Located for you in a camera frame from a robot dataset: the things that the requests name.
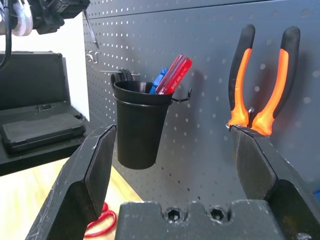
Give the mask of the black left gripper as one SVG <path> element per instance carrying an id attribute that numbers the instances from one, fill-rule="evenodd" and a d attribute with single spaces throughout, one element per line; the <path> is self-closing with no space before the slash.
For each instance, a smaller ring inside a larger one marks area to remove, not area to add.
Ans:
<path id="1" fill-rule="evenodd" d="M 39 35 L 55 33 L 90 5 L 90 0 L 30 0 L 33 30 Z"/>

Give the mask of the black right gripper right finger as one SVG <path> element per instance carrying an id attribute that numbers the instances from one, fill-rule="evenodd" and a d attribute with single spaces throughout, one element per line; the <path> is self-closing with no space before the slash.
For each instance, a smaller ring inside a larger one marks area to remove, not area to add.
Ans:
<path id="1" fill-rule="evenodd" d="M 320 203 L 295 168 L 268 137 L 239 125 L 229 132 L 246 197 L 267 202 L 287 240 L 318 240 Z"/>

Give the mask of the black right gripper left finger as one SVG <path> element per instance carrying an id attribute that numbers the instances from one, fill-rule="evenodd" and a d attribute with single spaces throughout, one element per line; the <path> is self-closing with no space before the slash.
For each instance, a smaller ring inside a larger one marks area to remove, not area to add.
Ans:
<path id="1" fill-rule="evenodd" d="M 63 165 L 26 239 L 82 240 L 102 213 L 117 127 L 96 128 Z"/>

